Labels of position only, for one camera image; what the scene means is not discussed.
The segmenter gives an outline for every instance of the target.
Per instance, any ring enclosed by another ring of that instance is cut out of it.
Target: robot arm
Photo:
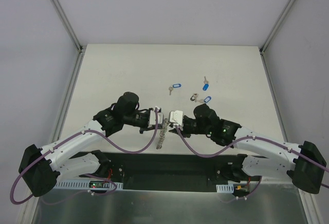
[[[89,145],[103,139],[95,133],[85,132],[86,130],[94,130],[108,137],[122,130],[125,124],[139,127],[140,133],[154,129],[156,113],[152,108],[138,110],[138,101],[139,98],[136,94],[124,93],[117,103],[98,112],[92,120],[73,133],[78,134],[77,136],[61,145],[58,149],[54,149],[54,147],[72,135],[40,148],[37,148],[34,144],[26,148],[19,169],[20,173],[36,158],[49,150],[52,151],[23,176],[33,195],[36,197],[42,196],[49,192],[57,181],[87,173],[106,178],[111,165],[102,152],[93,151],[83,157],[70,158]],[[157,112],[157,120],[161,128],[163,114],[160,110]]]
[[[170,113],[171,126],[179,127],[182,137],[191,134],[203,134],[220,146],[228,146],[234,140],[242,139],[233,148],[254,152],[258,156],[238,155],[239,163],[227,165],[221,175],[228,180],[239,182],[245,176],[267,176],[292,180],[293,184],[306,192],[319,193],[324,170],[293,154],[294,150],[317,163],[326,166],[326,162],[313,143],[305,141],[303,145],[287,143],[255,133],[241,125],[220,119],[216,112],[206,104],[194,109],[195,119],[183,116],[182,111]],[[274,141],[281,147],[266,140]]]

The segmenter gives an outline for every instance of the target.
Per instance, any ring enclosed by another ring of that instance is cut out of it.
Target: wire
[[[99,136],[101,136],[102,138],[104,138],[107,142],[109,142],[113,147],[115,147],[116,149],[118,149],[119,151],[122,151],[124,153],[127,153],[127,154],[139,154],[145,150],[148,149],[148,147],[151,146],[151,144],[153,143],[154,139],[155,139],[155,136],[156,136],[156,133],[158,131],[158,110],[157,108],[155,108],[154,110],[155,112],[155,128],[154,128],[154,133],[153,133],[153,136],[151,138],[151,140],[149,141],[149,143],[142,149],[138,150],[138,151],[127,151],[119,146],[117,146],[114,142],[112,142],[109,138],[107,138],[105,135],[101,134],[100,132],[96,131],[96,130],[85,130],[84,132],[85,133],[95,133]]]
[[[190,151],[192,151],[194,154],[196,154],[197,156],[200,156],[200,157],[203,157],[203,158],[211,158],[211,157],[215,157],[215,156],[218,156],[220,155],[221,153],[223,153],[224,151],[226,151],[227,149],[229,149],[231,146],[235,145],[236,143],[242,141],[242,140],[245,140],[247,137],[244,137],[244,138],[239,138],[239,139],[236,139],[235,141],[231,142],[228,146],[224,147],[224,149],[214,153],[214,154],[211,154],[211,155],[204,155],[204,154],[200,154],[198,153],[197,151],[195,151],[189,144],[188,142],[185,140],[185,138],[183,137],[183,135],[181,134],[180,132],[180,129],[175,126],[176,128],[176,131],[178,133],[178,135],[180,136],[180,138],[182,139],[182,141],[184,142],[184,144],[187,146],[187,148],[189,148]]]
[[[321,184],[321,186],[325,187],[325,188],[328,188],[329,189],[329,185],[326,185],[326,184]]]
[[[107,177],[107,179],[111,179],[111,176],[112,176],[112,169],[109,169],[108,170],[108,177]]]
[[[138,154],[138,153],[141,153],[143,151],[145,151],[148,147],[150,147],[150,145],[152,144],[152,142],[154,141],[155,139],[155,136],[156,136],[156,133],[158,131],[158,110],[157,108],[155,108],[154,110],[155,112],[155,128],[154,128],[154,134],[151,138],[151,140],[149,141],[149,143],[144,147],[142,148],[141,150],[138,150],[138,151],[127,151],[125,149],[122,149],[120,148],[119,146],[117,146],[114,142],[112,142],[109,138],[107,138],[106,136],[104,136],[103,134],[101,134],[100,132],[96,131],[96,130],[85,130],[84,132],[85,133],[95,133],[95,134],[98,134],[99,136],[101,136],[102,138],[104,138],[106,141],[108,141],[111,145],[113,145],[115,148],[117,148],[118,150],[122,151],[122,152],[125,152],[125,153],[128,153],[128,154]],[[76,133],[70,137],[68,137],[67,139],[63,140],[62,142],[60,142],[59,144],[57,144],[56,146],[53,147],[53,150],[56,150],[58,149],[60,146],[62,146],[64,143],[72,140],[73,138],[79,136],[79,135],[82,135],[82,132],[79,132],[79,133]],[[41,155],[39,158],[37,158],[35,161],[33,161],[31,164],[29,164],[16,178],[16,180],[14,181],[13,185],[11,186],[11,189],[10,189],[10,201],[12,204],[15,204],[15,205],[19,205],[19,204],[23,204],[25,203],[26,201],[28,201],[29,199],[31,199],[33,197],[33,194],[31,194],[30,196],[28,196],[27,198],[25,198],[24,200],[22,201],[16,201],[14,199],[14,192],[15,192],[15,188],[17,186],[17,183],[19,182],[19,180],[22,178],[22,176],[24,174],[26,174],[27,171],[29,171],[34,165],[36,165],[39,161],[41,161],[43,158],[45,158],[47,155],[49,155],[51,153],[51,150],[48,150],[46,153],[44,153],[43,155]]]
[[[247,183],[245,185],[243,185],[243,186],[247,186],[248,190],[250,190],[250,182],[251,182],[251,177],[248,177]]]
[[[96,196],[106,196],[106,195],[109,195],[109,194],[113,193],[118,188],[117,184],[115,184],[114,182],[110,181],[109,179],[99,178],[99,177],[94,176],[94,175],[91,175],[91,174],[85,174],[85,176],[90,177],[90,178],[95,178],[95,179],[100,179],[100,180],[106,181],[106,182],[108,182],[108,183],[110,183],[110,184],[112,184],[114,186],[114,189],[113,190],[106,191],[105,193],[96,193],[96,192],[94,192],[94,195],[96,195]],[[75,192],[74,194],[70,195],[69,197],[67,197],[65,199],[62,199],[62,200],[60,200],[58,202],[52,202],[52,203],[46,202],[43,198],[41,198],[41,202],[43,204],[45,204],[45,205],[53,206],[53,205],[56,205],[56,204],[65,202],[67,200],[70,200],[70,199],[74,198],[75,196],[77,196],[77,195],[79,195],[81,193],[87,193],[87,192],[88,191],[86,191],[86,190],[81,190],[81,191]]]
[[[223,203],[231,203],[233,201],[236,201],[236,200],[247,200],[249,197],[251,197],[253,194],[255,194],[256,190],[259,188],[261,182],[262,182],[262,179],[263,177],[261,177],[257,183],[257,185],[255,186],[255,188],[246,196],[244,197],[236,197],[236,198],[232,198],[231,200],[228,200],[228,201],[224,201],[224,200],[221,200],[221,202]]]
[[[192,151],[194,154],[196,154],[197,156],[200,156],[200,157],[204,157],[204,158],[210,158],[210,157],[214,157],[214,156],[217,156],[221,153],[223,153],[224,151],[226,151],[228,148],[230,148],[231,146],[235,145],[236,143],[242,141],[242,140],[245,140],[245,139],[250,139],[250,137],[246,136],[246,137],[242,137],[242,138],[239,138],[239,139],[236,139],[235,141],[231,142],[228,146],[224,147],[224,149],[218,151],[217,153],[215,154],[211,154],[211,155],[203,155],[203,154],[200,154],[198,153],[197,151],[195,151],[188,143],[187,141],[185,140],[185,138],[183,137],[183,135],[181,134],[180,132],[180,129],[178,128],[178,126],[175,126],[176,128],[176,131],[178,133],[178,135],[180,136],[180,138],[182,139],[182,141],[184,142],[184,144],[187,146],[187,148],[189,148],[190,151]],[[327,173],[329,173],[329,169],[327,169],[326,167],[324,167],[323,165],[317,163],[316,161],[312,160],[312,159],[309,159],[307,156],[304,156],[303,154],[295,151],[294,149],[292,148],[288,148],[287,146],[284,146],[282,144],[279,144],[277,142],[274,142],[270,139],[267,139],[267,138],[261,138],[261,137],[253,137],[254,140],[261,140],[261,141],[264,141],[264,142],[268,142],[268,143],[271,143],[273,145],[276,145],[284,150],[287,150],[288,152],[290,153],[293,153],[301,158],[303,158],[304,160],[312,163],[313,165],[321,168],[322,170],[326,171]]]
[[[68,137],[67,139],[63,140],[62,142],[60,142],[59,144],[57,144],[56,146],[54,146],[54,150],[57,149],[59,146],[62,146],[64,143],[70,141],[71,139],[81,135],[82,133],[79,132],[79,133],[76,133],[70,137]],[[10,190],[10,201],[15,204],[15,205],[19,205],[19,204],[23,204],[25,203],[26,201],[28,201],[29,199],[31,199],[31,197],[33,197],[33,195],[31,194],[30,196],[28,196],[27,198],[25,198],[24,200],[22,201],[16,201],[14,199],[14,191],[15,191],[15,188],[17,186],[17,183],[19,182],[19,180],[22,178],[22,176],[28,171],[30,170],[31,167],[33,167],[34,165],[36,165],[39,161],[41,161],[43,158],[45,158],[47,155],[49,155],[51,153],[51,151],[47,151],[46,153],[44,153],[42,156],[40,156],[38,159],[36,159],[34,162],[32,162],[31,164],[29,164],[19,175],[18,177],[16,178],[16,180],[14,181],[12,187],[11,187],[11,190]]]

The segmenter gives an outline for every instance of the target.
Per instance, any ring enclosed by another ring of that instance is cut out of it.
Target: white wall
[[[288,0],[60,0],[80,42],[261,46]]]
[[[328,50],[329,0],[298,0],[265,60],[289,141],[315,143],[329,164]],[[316,199],[329,223],[329,190],[322,188]]]
[[[11,224],[24,149],[49,141],[77,53],[49,0],[0,0],[0,52],[0,223]]]

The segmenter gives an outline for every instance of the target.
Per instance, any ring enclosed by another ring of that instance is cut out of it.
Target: white panel
[[[288,0],[60,0],[88,43],[261,46]]]
[[[317,145],[329,163],[329,0],[298,0],[266,51],[290,142]],[[324,183],[329,184],[325,174]],[[329,190],[316,195],[329,223]]]
[[[203,91],[204,76],[209,88]],[[171,96],[168,87],[180,83]],[[200,103],[190,101],[193,93],[211,96],[208,105],[223,119],[240,123],[256,132],[282,140],[273,100],[257,47],[195,45],[93,45],[89,44],[64,124],[66,136],[100,110],[115,103],[124,92],[139,96],[140,108],[162,108],[165,117],[182,110],[194,118]],[[136,151],[143,148],[153,131],[140,135],[137,127],[124,126],[110,136],[119,146]],[[211,154],[220,146],[206,136],[188,139],[198,152]],[[146,153],[191,154],[180,137],[166,133],[161,150],[153,143]],[[86,151],[118,152],[105,140]],[[239,150],[227,150],[236,154]]]
[[[0,0],[0,13],[0,223],[15,223],[22,155],[49,142],[77,54],[49,0]]]

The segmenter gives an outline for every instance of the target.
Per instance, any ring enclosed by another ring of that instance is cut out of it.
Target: key
[[[209,87],[209,81],[206,79],[206,76],[205,76],[205,80],[204,80],[204,87],[202,88],[202,90],[206,91]]]
[[[204,84],[209,84],[209,81],[206,79],[206,76],[205,76]]]
[[[169,95],[171,96],[171,92],[173,91],[174,87],[173,86],[170,86],[169,87]]]

